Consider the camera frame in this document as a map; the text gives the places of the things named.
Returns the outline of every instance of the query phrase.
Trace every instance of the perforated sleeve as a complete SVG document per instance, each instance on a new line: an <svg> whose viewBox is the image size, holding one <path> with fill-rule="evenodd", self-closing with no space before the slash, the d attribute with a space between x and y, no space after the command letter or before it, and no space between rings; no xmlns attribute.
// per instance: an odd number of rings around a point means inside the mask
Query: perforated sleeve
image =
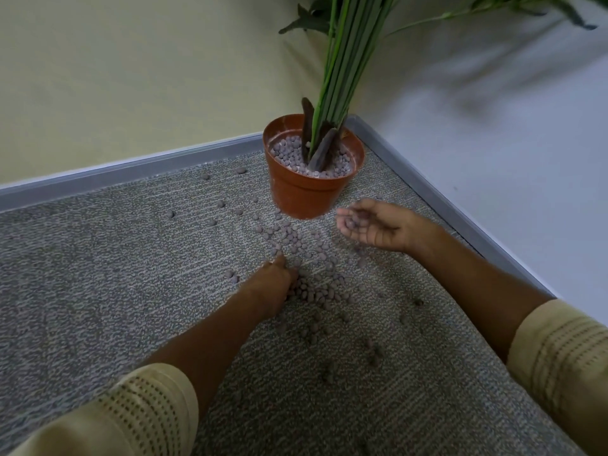
<svg viewBox="0 0 608 456"><path fill-rule="evenodd" d="M546 302L518 328L507 368L585 452L608 454L608 328Z"/></svg>
<svg viewBox="0 0 608 456"><path fill-rule="evenodd" d="M153 364L37 430L11 456L188 456L197 427L188 378L175 367Z"/></svg>

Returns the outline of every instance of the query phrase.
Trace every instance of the carpeted floor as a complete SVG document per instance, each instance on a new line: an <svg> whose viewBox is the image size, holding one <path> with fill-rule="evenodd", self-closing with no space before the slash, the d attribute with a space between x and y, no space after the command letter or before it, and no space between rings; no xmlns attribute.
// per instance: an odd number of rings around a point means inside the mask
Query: carpeted floor
<svg viewBox="0 0 608 456"><path fill-rule="evenodd" d="M248 172L235 174L239 166ZM441 222L368 152L340 203L377 194ZM246 278L269 257L252 214L268 227L274 208L258 153L0 214L0 453L222 304L235 290L224 271ZM194 454L352 455L362 440L378 455L582 454L413 260L369 250L360 269L331 214L294 223L305 244L311 230L331 243L328 255L351 282L339 291L356 304L323 313L331 333L316 345L299 336L314 304L286 306L285 334L276 321L256 329L201 423ZM321 263L305 268L330 281ZM414 306L414 297L426 303ZM351 323L339 319L342 310ZM380 367L369 364L367 337L384 347ZM338 366L331 385L321 379L327 360Z"/></svg>

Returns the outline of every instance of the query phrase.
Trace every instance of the sleeve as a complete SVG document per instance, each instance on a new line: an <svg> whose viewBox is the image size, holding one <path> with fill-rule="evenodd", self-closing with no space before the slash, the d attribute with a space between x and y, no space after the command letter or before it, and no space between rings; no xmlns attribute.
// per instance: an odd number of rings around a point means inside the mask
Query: sleeve
<svg viewBox="0 0 608 456"><path fill-rule="evenodd" d="M546 302L518 328L507 368L585 452L608 454L608 328Z"/></svg>
<svg viewBox="0 0 608 456"><path fill-rule="evenodd" d="M153 364L37 430L11 456L188 456L197 427L198 402L186 375Z"/></svg>

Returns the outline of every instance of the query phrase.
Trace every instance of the hand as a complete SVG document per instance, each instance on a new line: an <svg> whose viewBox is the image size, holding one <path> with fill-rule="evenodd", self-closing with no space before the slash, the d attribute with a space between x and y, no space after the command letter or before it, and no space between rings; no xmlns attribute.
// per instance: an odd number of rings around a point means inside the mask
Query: hand
<svg viewBox="0 0 608 456"><path fill-rule="evenodd" d="M262 304L263 319L269 319L281 311L287 291L297 278L297 269L285 268L285 256L280 255L273 263L266 262L256 270L242 283L239 292L246 293L256 303Z"/></svg>
<svg viewBox="0 0 608 456"><path fill-rule="evenodd" d="M371 198L338 208L336 215L336 225L346 237L408 254L413 251L419 232L432 224L408 208Z"/></svg>

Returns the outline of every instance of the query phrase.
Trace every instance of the artificial plant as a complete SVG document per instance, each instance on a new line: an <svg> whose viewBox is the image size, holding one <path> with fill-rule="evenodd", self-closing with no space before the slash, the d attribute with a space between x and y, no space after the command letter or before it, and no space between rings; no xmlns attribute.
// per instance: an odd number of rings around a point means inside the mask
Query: artificial plant
<svg viewBox="0 0 608 456"><path fill-rule="evenodd" d="M302 99L305 123L302 129L302 155L313 168L320 170L325 164L331 141L321 144L323 137L333 137L344 121L354 90L374 51L380 30L395 0L315 0L309 9L298 5L298 19L279 30L283 34L293 29L312 29L329 38L323 85L313 107ZM608 8L608 0L591 0ZM404 25L392 33L427 22L445 21L469 14L509 9L532 16L545 13L538 5L551 5L561 11L574 25L584 29L596 26L586 23L568 0L474 0L465 9L446 12ZM321 147L323 153L315 152Z"/></svg>

